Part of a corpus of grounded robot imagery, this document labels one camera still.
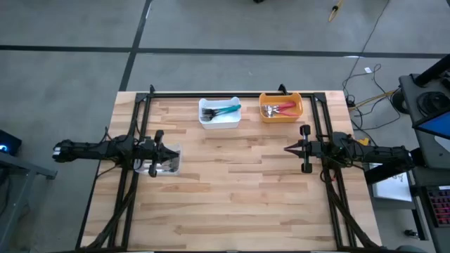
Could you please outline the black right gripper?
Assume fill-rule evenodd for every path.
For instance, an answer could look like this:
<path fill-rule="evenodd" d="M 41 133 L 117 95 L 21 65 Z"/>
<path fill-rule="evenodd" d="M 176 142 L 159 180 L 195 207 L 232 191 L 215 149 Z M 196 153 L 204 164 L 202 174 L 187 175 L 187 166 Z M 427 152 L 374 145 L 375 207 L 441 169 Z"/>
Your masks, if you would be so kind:
<path fill-rule="evenodd" d="M 310 141 L 309 136 L 311 135 L 311 127 L 308 124 L 304 124 L 300 127 L 300 134 L 303 137 L 301 141 L 298 141 L 295 144 L 289 145 L 288 147 L 285 147 L 283 149 L 286 152 L 292 153 L 299 158 L 302 158 L 304 160 L 301 167 L 302 173 L 310 174 L 312 173 L 312 163 L 309 161 L 309 158 L 317 157 L 319 159 L 323 159 L 325 157 L 325 153 L 323 151 L 324 135 L 317 134 L 317 140 Z M 302 148 L 302 150 L 291 150 L 300 147 Z"/>

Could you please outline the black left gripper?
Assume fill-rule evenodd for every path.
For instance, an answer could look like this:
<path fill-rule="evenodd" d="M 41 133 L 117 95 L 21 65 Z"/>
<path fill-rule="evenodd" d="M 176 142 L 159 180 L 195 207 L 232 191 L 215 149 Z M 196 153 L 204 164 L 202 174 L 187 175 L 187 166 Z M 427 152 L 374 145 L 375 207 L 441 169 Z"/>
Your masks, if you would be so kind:
<path fill-rule="evenodd" d="M 161 150 L 160 145 L 162 144 L 163 136 L 164 136 L 164 131 L 157 130 L 155 133 L 154 139 L 151 139 L 151 138 L 144 139 L 144 140 L 151 139 L 154 141 L 155 149 L 153 152 L 144 152 L 139 147 L 139 160 L 144 160 L 144 161 L 150 160 L 151 161 L 151 163 L 149 165 L 149 170 L 148 170 L 148 174 L 151 177 L 157 176 L 156 164 L 158 162 L 160 162 L 160 155 L 162 154 L 160 151 Z M 163 154 L 162 161 L 173 160 L 173 159 L 179 158 L 180 145 L 166 145 L 165 147 L 162 148 L 162 150 L 166 153 L 174 153 L 174 154 Z"/>

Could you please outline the clear plastic bin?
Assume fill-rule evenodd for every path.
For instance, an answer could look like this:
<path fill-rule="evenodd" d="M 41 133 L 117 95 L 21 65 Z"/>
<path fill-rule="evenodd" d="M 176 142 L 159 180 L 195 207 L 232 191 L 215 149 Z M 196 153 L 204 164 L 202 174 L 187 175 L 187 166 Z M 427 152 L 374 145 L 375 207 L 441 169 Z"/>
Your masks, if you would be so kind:
<path fill-rule="evenodd" d="M 135 159 L 134 171 L 156 176 L 177 176 L 180 173 L 182 148 L 180 143 L 165 146 L 159 144 L 157 152 L 148 159 Z"/>

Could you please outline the orange plastic bin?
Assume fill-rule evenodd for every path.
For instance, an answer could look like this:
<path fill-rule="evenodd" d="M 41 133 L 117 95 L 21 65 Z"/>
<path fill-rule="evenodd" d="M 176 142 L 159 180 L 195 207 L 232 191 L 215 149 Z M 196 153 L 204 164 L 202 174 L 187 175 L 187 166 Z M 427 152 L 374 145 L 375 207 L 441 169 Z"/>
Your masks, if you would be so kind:
<path fill-rule="evenodd" d="M 286 117 L 276 115 L 275 117 L 268 118 L 262 113 L 263 105 L 280 105 L 288 102 L 295 102 L 296 106 L 282 110 L 284 112 L 291 112 L 299 115 L 299 117 Z M 259 96 L 259 109 L 261 119 L 265 123 L 292 123 L 296 122 L 303 114 L 302 97 L 299 93 L 292 93 L 290 95 L 269 95 L 268 93 L 261 93 Z"/>

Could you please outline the white plastic bin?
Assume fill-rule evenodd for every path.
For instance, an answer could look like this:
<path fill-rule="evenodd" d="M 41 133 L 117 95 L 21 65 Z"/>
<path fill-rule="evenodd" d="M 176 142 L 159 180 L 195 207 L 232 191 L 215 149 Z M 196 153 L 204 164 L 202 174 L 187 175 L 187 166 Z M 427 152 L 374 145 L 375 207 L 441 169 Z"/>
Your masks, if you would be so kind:
<path fill-rule="evenodd" d="M 209 122 L 204 122 L 200 119 L 202 108 L 225 108 L 232 105 L 241 105 L 240 99 L 236 96 L 224 100 L 208 100 L 201 98 L 198 102 L 198 120 L 204 129 L 234 129 L 241 120 L 241 108 L 235 112 L 230 112 L 224 115 L 214 117 Z"/>

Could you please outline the white tablet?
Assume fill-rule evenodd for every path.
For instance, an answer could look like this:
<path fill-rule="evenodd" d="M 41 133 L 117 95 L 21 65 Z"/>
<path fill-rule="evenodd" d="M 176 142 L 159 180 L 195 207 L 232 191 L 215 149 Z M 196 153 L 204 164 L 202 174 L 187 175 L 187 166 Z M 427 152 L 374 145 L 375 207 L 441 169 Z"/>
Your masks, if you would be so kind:
<path fill-rule="evenodd" d="M 373 196 L 385 200 L 412 202 L 408 173 L 392 176 L 372 185 Z"/>

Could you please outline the grey equipment cart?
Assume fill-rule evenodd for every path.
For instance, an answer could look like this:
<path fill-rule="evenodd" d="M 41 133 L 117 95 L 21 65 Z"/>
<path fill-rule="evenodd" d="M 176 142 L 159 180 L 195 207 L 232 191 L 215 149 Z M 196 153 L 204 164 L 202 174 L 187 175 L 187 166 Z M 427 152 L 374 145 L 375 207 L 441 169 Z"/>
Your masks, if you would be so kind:
<path fill-rule="evenodd" d="M 450 140 L 414 128 L 419 121 L 434 116 L 432 112 L 428 114 L 423 112 L 419 100 L 425 94 L 432 92 L 441 92 L 450 99 L 450 88 L 446 88 L 439 81 L 441 75 L 432 79 L 424 87 L 419 87 L 414 83 L 414 78 L 418 75 L 409 74 L 399 77 L 399 90 L 394 93 L 392 103 L 394 109 L 406 113 L 410 121 L 408 125 L 397 130 L 382 128 L 381 145 L 405 146 L 411 141 L 418 142 L 418 145 L 411 149 L 412 156 L 418 159 L 418 164 L 412 169 L 416 182 L 413 189 L 417 192 L 423 206 L 436 253 L 450 253 L 450 227 L 435 227 L 425 199 L 425 187 L 450 186 Z"/>

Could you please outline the blue screen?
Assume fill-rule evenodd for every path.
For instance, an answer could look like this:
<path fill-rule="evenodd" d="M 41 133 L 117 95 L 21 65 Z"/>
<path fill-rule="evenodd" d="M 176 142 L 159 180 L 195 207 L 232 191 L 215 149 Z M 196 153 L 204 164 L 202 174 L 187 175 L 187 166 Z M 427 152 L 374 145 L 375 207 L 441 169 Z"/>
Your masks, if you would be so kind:
<path fill-rule="evenodd" d="M 414 128 L 450 140 L 450 111 L 433 118 L 424 119 Z"/>

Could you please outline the grey side table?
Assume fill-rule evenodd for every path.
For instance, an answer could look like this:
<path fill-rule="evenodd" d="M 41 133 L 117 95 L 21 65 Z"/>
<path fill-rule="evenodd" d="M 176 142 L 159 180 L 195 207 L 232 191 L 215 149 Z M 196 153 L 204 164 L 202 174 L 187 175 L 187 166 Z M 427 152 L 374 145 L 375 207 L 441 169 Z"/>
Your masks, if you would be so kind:
<path fill-rule="evenodd" d="M 0 253 L 6 253 L 11 236 L 30 196 L 34 178 L 41 175 L 54 180 L 57 171 L 37 166 L 6 153 L 0 153 L 0 166 L 9 170 L 9 178 L 13 184 L 8 191 L 5 211 L 1 212 L 0 207 Z"/>

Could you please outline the black keyboard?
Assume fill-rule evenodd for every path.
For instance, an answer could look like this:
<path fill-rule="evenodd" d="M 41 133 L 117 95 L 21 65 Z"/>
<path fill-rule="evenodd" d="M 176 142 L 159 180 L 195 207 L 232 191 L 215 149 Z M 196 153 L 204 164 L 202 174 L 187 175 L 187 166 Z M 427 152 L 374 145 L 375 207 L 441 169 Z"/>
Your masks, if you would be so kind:
<path fill-rule="evenodd" d="M 428 186 L 425 194 L 435 227 L 450 227 L 450 186 Z"/>

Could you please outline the black cart pole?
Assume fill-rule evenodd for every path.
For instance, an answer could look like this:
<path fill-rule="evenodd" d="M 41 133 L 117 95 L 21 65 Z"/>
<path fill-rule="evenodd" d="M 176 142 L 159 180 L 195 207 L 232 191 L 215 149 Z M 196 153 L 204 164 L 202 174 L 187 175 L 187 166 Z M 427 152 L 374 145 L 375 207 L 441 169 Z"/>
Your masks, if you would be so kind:
<path fill-rule="evenodd" d="M 422 74 L 414 78 L 415 85 L 424 87 L 432 79 L 438 78 L 443 72 L 450 69 L 450 54 L 444 56 L 441 60 L 433 66 L 426 69 Z"/>

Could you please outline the black box with blue light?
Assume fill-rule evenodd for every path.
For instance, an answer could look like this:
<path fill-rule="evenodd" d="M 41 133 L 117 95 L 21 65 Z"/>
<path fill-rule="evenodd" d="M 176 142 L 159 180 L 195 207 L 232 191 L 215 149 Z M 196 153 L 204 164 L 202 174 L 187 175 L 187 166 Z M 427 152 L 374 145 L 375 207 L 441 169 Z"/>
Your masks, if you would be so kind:
<path fill-rule="evenodd" d="M 0 130 L 0 152 L 12 156 L 16 156 L 22 144 L 22 140 L 9 134 L 6 131 Z"/>

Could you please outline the wooden-handled tool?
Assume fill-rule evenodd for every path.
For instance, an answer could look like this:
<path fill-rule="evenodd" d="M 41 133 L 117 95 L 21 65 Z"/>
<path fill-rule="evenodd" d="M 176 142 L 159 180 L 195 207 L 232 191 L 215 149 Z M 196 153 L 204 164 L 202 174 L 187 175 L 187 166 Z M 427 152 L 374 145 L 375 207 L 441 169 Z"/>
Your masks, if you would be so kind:
<path fill-rule="evenodd" d="M 333 7 L 331 8 L 330 15 L 328 16 L 328 22 L 332 22 L 337 14 L 339 13 L 340 9 L 342 8 L 342 5 L 345 0 L 336 0 Z"/>

